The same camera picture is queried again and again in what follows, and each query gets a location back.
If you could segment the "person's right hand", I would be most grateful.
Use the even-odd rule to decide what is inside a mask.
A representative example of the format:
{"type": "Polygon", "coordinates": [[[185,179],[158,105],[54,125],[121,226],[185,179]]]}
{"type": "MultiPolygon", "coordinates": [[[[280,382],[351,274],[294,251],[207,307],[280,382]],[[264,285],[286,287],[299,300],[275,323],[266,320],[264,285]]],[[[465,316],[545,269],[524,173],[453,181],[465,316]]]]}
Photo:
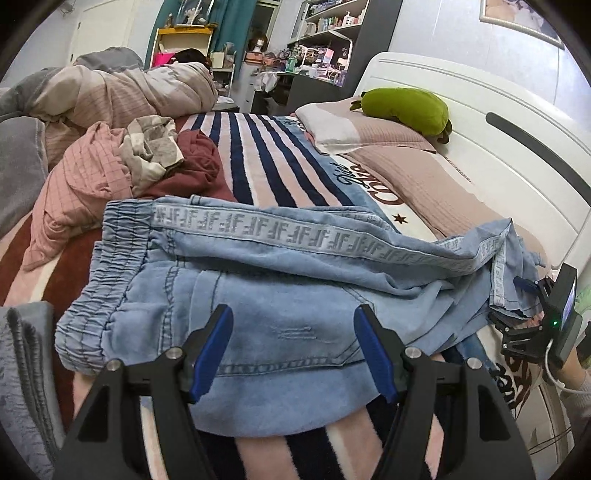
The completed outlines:
{"type": "Polygon", "coordinates": [[[540,368],[546,375],[547,379],[552,382],[560,393],[572,393],[572,394],[583,394],[585,392],[579,390],[579,387],[584,381],[586,369],[581,365],[577,351],[573,348],[568,355],[563,366],[558,370],[552,370],[543,360],[540,364],[540,368]]]}

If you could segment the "person's right forearm sleeve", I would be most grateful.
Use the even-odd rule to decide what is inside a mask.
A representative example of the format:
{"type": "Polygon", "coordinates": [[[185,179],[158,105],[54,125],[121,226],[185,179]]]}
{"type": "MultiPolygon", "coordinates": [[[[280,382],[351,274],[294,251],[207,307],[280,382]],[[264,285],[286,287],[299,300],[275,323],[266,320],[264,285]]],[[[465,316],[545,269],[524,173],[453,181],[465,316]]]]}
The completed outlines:
{"type": "Polygon", "coordinates": [[[576,443],[578,443],[582,437],[591,417],[590,375],[587,370],[585,370],[584,373],[584,381],[579,387],[579,390],[585,392],[585,395],[565,392],[562,392],[560,395],[562,403],[566,409],[572,428],[573,438],[576,443]]]}

